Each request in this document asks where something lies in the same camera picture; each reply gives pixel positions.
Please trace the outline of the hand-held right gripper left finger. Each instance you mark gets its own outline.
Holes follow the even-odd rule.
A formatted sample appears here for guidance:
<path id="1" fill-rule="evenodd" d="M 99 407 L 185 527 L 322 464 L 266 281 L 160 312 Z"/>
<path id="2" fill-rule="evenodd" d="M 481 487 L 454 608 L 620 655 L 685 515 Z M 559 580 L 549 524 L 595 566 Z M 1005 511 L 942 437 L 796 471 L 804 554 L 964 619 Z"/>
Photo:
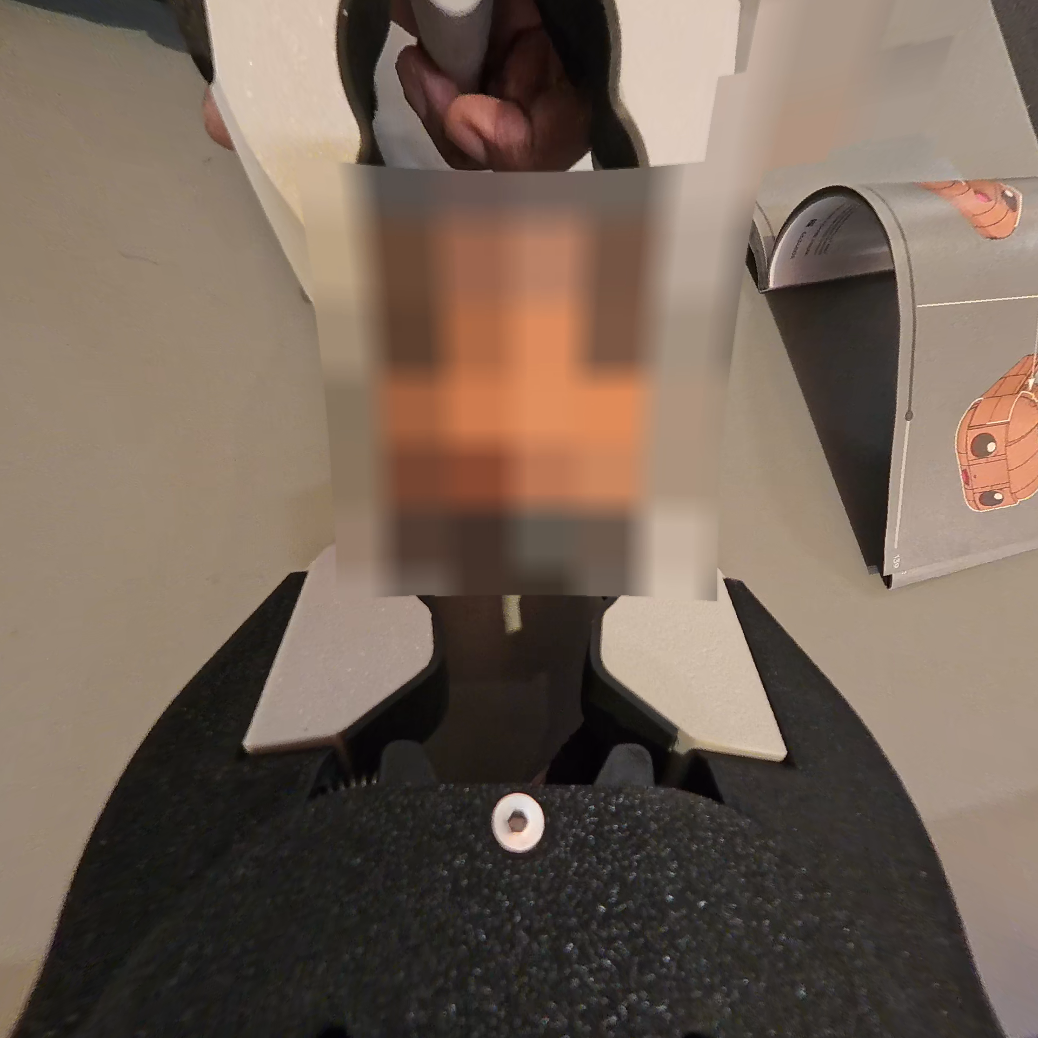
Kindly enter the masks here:
<path id="1" fill-rule="evenodd" d="M 428 740 L 444 718 L 435 601 L 349 599 L 315 559 L 246 730 L 246 752 L 381 752 Z"/>

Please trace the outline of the person's left hand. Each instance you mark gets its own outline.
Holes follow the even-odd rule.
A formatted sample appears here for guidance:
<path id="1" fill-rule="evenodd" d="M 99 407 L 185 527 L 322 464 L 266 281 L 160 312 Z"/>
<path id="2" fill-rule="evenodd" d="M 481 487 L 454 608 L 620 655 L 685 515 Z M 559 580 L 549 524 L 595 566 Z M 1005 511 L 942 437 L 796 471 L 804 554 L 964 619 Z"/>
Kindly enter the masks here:
<path id="1" fill-rule="evenodd" d="M 464 94 L 409 45 L 397 76 L 424 131 L 452 168 L 565 171 L 590 147 L 590 101 L 568 79 L 537 3 L 494 3 L 483 91 Z"/>

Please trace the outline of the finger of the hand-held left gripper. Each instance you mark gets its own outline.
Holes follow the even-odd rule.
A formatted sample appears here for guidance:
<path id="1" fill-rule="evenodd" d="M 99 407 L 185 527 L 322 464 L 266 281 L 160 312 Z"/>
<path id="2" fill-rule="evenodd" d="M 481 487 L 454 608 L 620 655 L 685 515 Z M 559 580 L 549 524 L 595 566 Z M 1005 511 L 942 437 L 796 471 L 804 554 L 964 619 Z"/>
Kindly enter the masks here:
<path id="1" fill-rule="evenodd" d="M 706 157 L 718 80 L 736 66 L 737 1 L 606 1 L 607 92 L 636 165 Z"/>
<path id="2" fill-rule="evenodd" d="M 212 92 L 305 298 L 299 177 L 318 162 L 383 164 L 375 134 L 385 1 L 207 1 Z"/>

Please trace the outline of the grey instruction booklet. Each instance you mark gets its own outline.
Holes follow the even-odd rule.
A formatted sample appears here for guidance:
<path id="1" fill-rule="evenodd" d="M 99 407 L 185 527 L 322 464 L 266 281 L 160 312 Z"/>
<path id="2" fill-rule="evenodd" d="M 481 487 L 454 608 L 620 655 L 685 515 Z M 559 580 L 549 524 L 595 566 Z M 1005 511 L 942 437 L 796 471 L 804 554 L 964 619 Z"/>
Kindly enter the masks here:
<path id="1" fill-rule="evenodd" d="M 758 203 L 747 262 L 870 572 L 1036 548 L 1036 177 Z"/>

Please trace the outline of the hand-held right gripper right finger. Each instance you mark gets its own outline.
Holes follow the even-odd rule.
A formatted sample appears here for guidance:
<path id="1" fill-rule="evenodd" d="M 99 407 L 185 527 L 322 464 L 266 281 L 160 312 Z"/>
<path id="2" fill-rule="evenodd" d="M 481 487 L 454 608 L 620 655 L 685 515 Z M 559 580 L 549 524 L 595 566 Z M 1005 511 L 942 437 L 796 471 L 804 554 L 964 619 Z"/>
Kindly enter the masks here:
<path id="1" fill-rule="evenodd" d="M 664 758 L 787 747 L 723 578 L 713 600 L 622 596 L 590 638 L 588 706 Z"/>

